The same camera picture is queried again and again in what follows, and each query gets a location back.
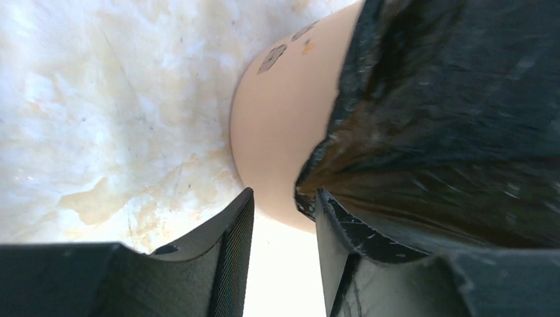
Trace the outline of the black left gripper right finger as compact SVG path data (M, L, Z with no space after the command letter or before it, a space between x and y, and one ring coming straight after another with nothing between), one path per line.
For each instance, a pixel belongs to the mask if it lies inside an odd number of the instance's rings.
M328 316L558 316L559 251L474 248L428 255L316 193Z

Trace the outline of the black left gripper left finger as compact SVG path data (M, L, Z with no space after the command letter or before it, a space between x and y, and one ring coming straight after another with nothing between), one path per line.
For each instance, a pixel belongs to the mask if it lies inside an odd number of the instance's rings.
M119 242L4 244L2 316L241 316L254 226L244 189L151 254Z

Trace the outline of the black trash bag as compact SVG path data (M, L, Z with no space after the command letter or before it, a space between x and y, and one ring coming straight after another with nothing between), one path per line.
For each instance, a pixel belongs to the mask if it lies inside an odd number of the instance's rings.
M559 247L559 2L365 1L295 183L414 248Z

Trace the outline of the orange plastic trash bin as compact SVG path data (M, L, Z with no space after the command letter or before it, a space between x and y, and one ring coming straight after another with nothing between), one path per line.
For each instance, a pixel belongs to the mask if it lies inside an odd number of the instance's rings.
M289 33L257 56L232 103L234 163L256 205L272 219L313 232L293 192L300 170L324 138L337 82L362 1Z

